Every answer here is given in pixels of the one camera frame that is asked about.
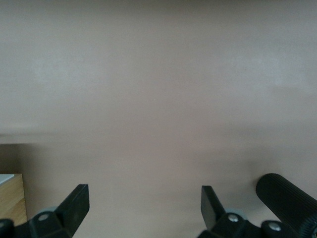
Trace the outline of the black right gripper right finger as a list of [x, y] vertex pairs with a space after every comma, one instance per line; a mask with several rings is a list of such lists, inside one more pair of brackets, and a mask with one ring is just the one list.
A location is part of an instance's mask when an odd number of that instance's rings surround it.
[[225, 210], [211, 186], [202, 186], [201, 214], [206, 229], [203, 238], [259, 238], [260, 228], [236, 210]]

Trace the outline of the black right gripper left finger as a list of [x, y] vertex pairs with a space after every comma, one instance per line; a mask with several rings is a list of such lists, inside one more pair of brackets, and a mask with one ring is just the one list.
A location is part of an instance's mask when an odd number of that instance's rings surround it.
[[89, 186], [80, 184], [53, 211], [45, 210], [29, 221], [31, 237], [71, 238], [89, 209]]

